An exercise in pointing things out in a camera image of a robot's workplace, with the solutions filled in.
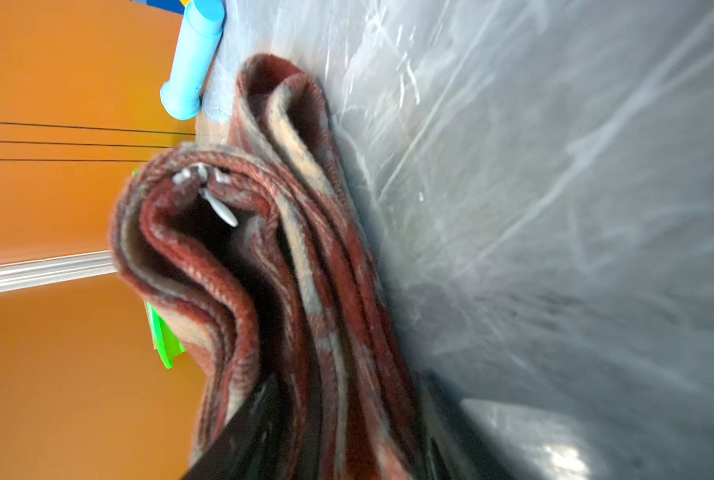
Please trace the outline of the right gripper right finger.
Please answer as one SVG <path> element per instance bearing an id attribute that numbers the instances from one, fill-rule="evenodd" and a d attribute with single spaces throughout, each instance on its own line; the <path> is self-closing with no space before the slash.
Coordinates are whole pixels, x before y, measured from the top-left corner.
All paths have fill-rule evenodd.
<path id="1" fill-rule="evenodd" d="M 419 373 L 426 479 L 513 479 L 432 371 Z"/>

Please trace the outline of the red plaid skirt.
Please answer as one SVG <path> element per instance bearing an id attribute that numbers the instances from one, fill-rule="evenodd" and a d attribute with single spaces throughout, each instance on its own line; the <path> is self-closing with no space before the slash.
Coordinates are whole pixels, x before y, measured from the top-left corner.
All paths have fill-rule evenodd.
<path id="1" fill-rule="evenodd" d="M 223 138 L 141 167 L 110 244 L 205 373 L 192 466 L 274 374 L 271 479 L 421 477 L 416 394 L 312 76 L 247 59 Z"/>

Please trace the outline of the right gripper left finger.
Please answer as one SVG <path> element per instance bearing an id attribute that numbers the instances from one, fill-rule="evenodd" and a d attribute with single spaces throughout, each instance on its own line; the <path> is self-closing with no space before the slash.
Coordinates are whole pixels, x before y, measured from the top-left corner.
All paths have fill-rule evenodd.
<path id="1" fill-rule="evenodd" d="M 271 374 L 236 412 L 183 480 L 257 480 L 275 476 L 281 435 L 280 389 Z"/>

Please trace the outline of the green plastic basket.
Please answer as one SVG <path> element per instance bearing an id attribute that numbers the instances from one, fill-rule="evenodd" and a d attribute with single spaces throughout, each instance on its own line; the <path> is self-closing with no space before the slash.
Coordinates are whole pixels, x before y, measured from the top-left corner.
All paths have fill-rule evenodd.
<path id="1" fill-rule="evenodd" d="M 153 349 L 158 353 L 165 368 L 170 370 L 174 367 L 174 359 L 184 354 L 187 349 L 155 307 L 147 301 L 144 305 Z"/>

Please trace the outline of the blue toy microphone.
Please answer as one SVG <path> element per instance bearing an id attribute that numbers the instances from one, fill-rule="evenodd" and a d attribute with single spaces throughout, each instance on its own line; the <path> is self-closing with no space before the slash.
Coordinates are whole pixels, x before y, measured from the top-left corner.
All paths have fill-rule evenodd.
<path id="1" fill-rule="evenodd" d="M 201 92 L 223 34 L 221 0 L 190 1 L 184 10 L 169 79 L 160 100 L 173 118 L 186 121 L 201 110 Z"/>

